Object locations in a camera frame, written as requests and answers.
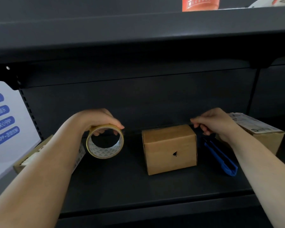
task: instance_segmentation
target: person's left arm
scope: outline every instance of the person's left arm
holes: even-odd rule
[[[85,110],[63,123],[39,155],[0,195],[0,228],[55,226],[82,135],[90,126],[103,124],[124,128],[106,109]]]

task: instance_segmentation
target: white sign board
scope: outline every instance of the white sign board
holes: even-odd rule
[[[0,178],[40,141],[19,91],[0,81]]]

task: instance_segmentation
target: orange container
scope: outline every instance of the orange container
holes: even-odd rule
[[[219,0],[183,0],[183,12],[217,10]]]

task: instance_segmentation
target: person's right arm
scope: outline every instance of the person's right arm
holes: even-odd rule
[[[215,108],[191,119],[205,135],[219,134],[233,149],[243,172],[274,228],[285,228],[285,164],[262,143]]]

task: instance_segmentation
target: yellow packing tape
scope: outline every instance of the yellow packing tape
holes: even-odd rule
[[[92,141],[91,136],[94,132],[96,132],[97,130],[101,130],[101,129],[116,130],[120,134],[118,142],[110,148],[101,148],[101,147],[96,146],[94,142]],[[86,144],[87,144],[87,150],[89,151],[91,155],[93,155],[96,158],[106,159],[106,158],[110,158],[110,157],[117,155],[121,151],[123,144],[124,144],[124,137],[123,137],[122,131],[117,126],[114,126],[111,124],[106,124],[106,125],[101,125],[101,126],[92,126],[90,128],[90,132],[87,137]]]

